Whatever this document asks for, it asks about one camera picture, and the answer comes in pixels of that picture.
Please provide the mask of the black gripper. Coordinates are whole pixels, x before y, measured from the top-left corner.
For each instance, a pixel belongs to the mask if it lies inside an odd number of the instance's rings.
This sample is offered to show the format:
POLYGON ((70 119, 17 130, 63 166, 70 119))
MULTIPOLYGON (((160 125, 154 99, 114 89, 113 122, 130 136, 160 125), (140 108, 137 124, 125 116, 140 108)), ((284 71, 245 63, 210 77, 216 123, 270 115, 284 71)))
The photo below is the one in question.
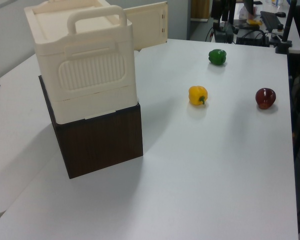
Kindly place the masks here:
POLYGON ((213 0, 211 7, 211 17, 214 18, 214 27, 220 26, 220 18, 223 13, 223 1, 213 0))

